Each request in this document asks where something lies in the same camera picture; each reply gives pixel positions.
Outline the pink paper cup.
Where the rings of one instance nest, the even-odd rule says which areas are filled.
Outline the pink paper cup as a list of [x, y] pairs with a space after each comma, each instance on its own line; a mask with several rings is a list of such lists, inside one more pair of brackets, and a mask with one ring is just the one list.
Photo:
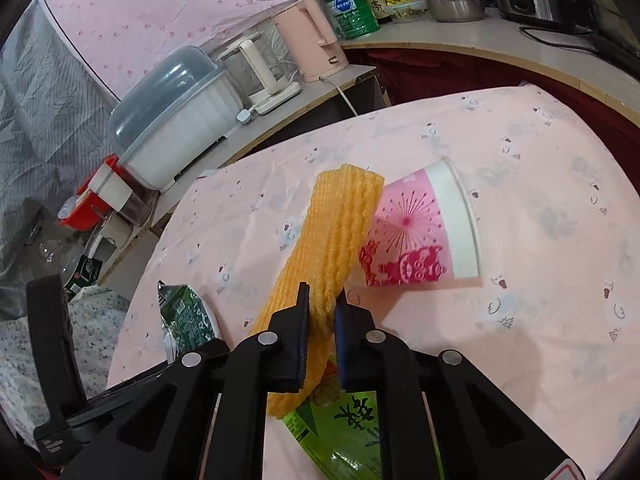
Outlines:
[[480, 280], [477, 221], [448, 158], [384, 186], [358, 259], [369, 287]]

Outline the dark sauce bottle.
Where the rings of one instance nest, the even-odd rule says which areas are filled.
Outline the dark sauce bottle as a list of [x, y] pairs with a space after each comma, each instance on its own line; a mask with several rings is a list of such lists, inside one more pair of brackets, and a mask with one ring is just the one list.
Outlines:
[[369, 6], [380, 24], [393, 21], [385, 0], [368, 0]]

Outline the white lidded glass jar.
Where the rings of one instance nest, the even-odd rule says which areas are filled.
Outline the white lidded glass jar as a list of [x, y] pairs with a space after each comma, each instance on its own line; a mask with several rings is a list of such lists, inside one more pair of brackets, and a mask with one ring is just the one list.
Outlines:
[[129, 183], [107, 162], [96, 170], [89, 190], [134, 226], [144, 226], [149, 221], [160, 196], [137, 181]]

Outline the white box with clear lid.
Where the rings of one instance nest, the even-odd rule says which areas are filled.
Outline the white box with clear lid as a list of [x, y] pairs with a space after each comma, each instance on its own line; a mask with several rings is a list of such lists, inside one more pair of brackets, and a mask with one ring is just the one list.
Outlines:
[[175, 50], [112, 110], [107, 135], [119, 166], [150, 190], [239, 127], [243, 102], [224, 66], [198, 47]]

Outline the pink dotted wall cloth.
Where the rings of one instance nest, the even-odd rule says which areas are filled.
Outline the pink dotted wall cloth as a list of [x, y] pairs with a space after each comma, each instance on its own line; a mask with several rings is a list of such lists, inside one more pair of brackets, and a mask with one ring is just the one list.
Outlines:
[[122, 98], [175, 50], [215, 49], [296, 0], [44, 0], [90, 72]]

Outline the white glass kettle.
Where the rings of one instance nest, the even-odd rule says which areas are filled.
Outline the white glass kettle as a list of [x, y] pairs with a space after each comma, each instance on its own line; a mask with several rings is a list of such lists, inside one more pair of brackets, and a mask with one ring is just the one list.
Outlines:
[[233, 41], [216, 57], [248, 99], [250, 113], [264, 116], [295, 98], [302, 87], [289, 75], [261, 32]]

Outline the red plastic basin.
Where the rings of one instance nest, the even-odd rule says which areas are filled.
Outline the red plastic basin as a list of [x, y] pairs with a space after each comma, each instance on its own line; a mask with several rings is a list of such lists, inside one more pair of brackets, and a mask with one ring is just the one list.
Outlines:
[[62, 226], [79, 232], [90, 231], [112, 210], [107, 202], [89, 188], [89, 183], [97, 172], [98, 170], [94, 170], [82, 182], [76, 194], [61, 207], [58, 221]]

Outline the green white snack wrapper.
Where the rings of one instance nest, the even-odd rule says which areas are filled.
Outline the green white snack wrapper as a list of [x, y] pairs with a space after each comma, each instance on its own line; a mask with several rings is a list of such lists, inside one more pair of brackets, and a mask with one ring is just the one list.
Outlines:
[[168, 363], [215, 338], [222, 338], [214, 312], [189, 285], [168, 285], [158, 281], [157, 296]]

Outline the grey striped cloth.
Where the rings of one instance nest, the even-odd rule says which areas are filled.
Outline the grey striped cloth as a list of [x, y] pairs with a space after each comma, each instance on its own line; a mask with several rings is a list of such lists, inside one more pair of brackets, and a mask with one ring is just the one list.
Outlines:
[[26, 312], [30, 233], [53, 218], [110, 149], [112, 109], [38, 0], [1, 49], [1, 317]]

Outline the pink electric kettle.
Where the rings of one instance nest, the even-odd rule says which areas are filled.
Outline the pink electric kettle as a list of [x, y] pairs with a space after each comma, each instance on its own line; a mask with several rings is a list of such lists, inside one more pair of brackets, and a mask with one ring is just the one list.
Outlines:
[[317, 0], [299, 0], [272, 20], [304, 81], [318, 81], [348, 66], [333, 27]]

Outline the green tin can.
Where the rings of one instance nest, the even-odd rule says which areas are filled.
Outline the green tin can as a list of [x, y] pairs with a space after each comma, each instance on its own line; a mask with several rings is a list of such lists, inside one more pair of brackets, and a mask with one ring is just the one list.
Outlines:
[[323, 0], [343, 39], [351, 40], [380, 29], [368, 0]]

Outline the orange foam fruit net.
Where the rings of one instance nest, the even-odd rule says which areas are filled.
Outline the orange foam fruit net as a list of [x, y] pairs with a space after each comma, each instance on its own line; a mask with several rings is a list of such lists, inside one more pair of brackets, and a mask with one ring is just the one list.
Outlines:
[[309, 285], [304, 384], [296, 393], [271, 393], [271, 417], [281, 419], [294, 411], [322, 381], [333, 350], [336, 298], [358, 261], [383, 188], [382, 176], [349, 164], [318, 175], [297, 242], [250, 331], [266, 330], [273, 313], [295, 304], [299, 284]]

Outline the small steel bowl with lid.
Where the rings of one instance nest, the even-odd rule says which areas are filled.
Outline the small steel bowl with lid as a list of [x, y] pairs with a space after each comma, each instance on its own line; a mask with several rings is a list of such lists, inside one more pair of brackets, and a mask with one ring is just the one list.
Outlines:
[[484, 0], [425, 0], [427, 11], [441, 23], [466, 23], [482, 20]]

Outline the green tea carton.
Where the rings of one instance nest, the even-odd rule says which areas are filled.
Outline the green tea carton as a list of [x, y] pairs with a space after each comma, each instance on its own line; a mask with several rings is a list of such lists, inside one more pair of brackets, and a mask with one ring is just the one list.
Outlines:
[[326, 478], [382, 477], [376, 395], [345, 392], [334, 356], [320, 384], [283, 422]]

